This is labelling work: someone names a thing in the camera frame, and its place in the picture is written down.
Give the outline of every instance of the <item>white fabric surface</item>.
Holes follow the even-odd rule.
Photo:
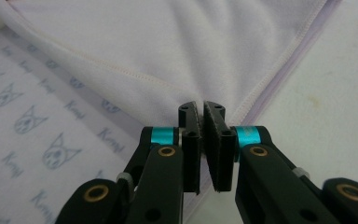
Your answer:
[[[146,125],[209,100],[241,123],[326,0],[0,0],[0,17]]]
[[[288,70],[276,74],[284,64],[291,65],[325,2],[0,0],[0,18],[41,55],[43,51],[60,64],[47,69],[53,63],[35,56],[28,42],[15,44],[10,54],[7,43],[17,40],[10,40],[16,36],[10,37],[9,31],[0,40],[0,92],[10,96],[7,104],[0,103],[0,221],[50,223],[73,190],[94,173],[109,170],[104,177],[116,179],[112,176],[121,172],[135,148],[140,124],[122,112],[105,119],[104,110],[113,105],[103,104],[103,110],[95,112],[103,98],[153,126],[176,125],[177,106],[193,100],[223,104],[230,124],[243,122],[262,92],[265,102],[284,78]],[[325,16],[319,15],[313,34]],[[20,58],[13,59],[13,51]],[[71,82],[70,76],[77,81]],[[67,90],[68,83],[74,89],[84,83],[92,91]],[[35,121],[30,131],[7,129],[26,116]],[[107,123],[112,135],[105,136]],[[67,133],[74,140],[68,142]],[[117,139],[122,138],[126,150],[117,153]],[[51,168],[56,166],[43,158],[55,147],[67,151],[68,160]],[[68,178],[71,183],[63,186]],[[202,189],[208,188],[208,174],[203,172],[201,178]],[[197,204],[191,198],[186,201],[189,210]]]

